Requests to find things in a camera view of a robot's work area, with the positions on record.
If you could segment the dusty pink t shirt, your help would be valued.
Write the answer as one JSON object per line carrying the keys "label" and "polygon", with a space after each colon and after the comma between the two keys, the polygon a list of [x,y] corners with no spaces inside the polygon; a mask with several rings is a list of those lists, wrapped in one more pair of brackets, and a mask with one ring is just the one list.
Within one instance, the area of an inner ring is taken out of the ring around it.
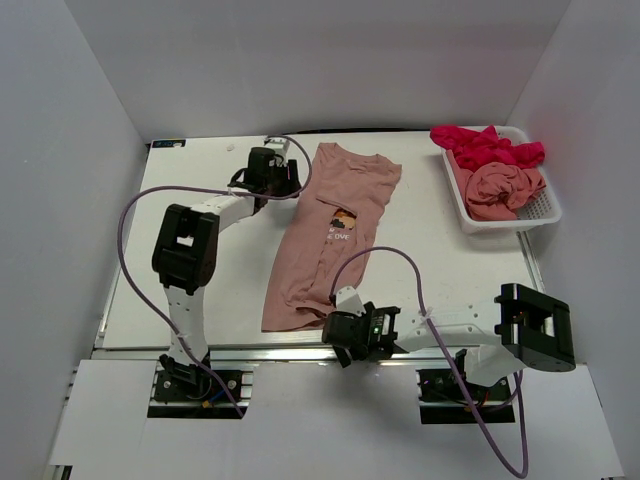
{"label": "dusty pink t shirt", "polygon": [[356,287],[366,254],[402,175],[402,166],[382,155],[364,156],[336,143],[318,145],[308,187],[286,229],[267,287],[261,330],[320,328],[333,310],[332,283]]}

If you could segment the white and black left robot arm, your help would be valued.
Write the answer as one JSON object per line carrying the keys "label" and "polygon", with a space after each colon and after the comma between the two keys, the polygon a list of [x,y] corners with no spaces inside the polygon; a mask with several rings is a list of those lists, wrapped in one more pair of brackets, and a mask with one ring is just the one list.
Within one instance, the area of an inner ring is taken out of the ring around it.
{"label": "white and black left robot arm", "polygon": [[169,304],[171,344],[160,357],[164,371],[188,398],[199,399],[211,387],[209,348],[204,333],[204,288],[217,261],[219,234],[255,215],[270,198],[293,198],[301,189],[297,162],[287,158],[290,141],[269,138],[250,150],[228,190],[192,206],[167,207],[152,254]]}

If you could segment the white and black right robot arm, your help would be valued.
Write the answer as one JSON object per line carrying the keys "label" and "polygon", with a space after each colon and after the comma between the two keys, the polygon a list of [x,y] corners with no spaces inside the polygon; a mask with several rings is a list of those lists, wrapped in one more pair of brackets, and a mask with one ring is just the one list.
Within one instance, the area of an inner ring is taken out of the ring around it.
{"label": "white and black right robot arm", "polygon": [[453,390],[477,397],[500,379],[530,368],[575,369],[570,308],[521,284],[504,284],[493,300],[427,314],[361,301],[352,287],[335,296],[322,329],[342,366],[445,346],[455,352]]}

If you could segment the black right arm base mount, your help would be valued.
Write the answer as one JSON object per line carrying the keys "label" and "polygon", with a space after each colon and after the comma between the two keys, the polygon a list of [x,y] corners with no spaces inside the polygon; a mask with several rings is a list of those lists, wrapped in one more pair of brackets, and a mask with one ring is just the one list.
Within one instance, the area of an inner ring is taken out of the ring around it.
{"label": "black right arm base mount", "polygon": [[[476,422],[453,374],[448,369],[416,371],[420,420],[423,425],[463,425]],[[492,387],[467,385],[473,403],[486,424],[515,422],[515,393],[506,377]]]}

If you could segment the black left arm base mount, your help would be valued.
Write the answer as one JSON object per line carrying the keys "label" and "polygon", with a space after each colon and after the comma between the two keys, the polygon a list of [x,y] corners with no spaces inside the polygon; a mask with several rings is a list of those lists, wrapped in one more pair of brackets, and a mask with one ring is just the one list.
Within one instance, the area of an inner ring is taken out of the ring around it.
{"label": "black left arm base mount", "polygon": [[[253,373],[218,370],[231,396],[245,413],[251,397]],[[191,385],[174,380],[163,369],[154,376],[147,417],[151,419],[239,420],[241,416],[218,382],[206,380],[193,390]]]}

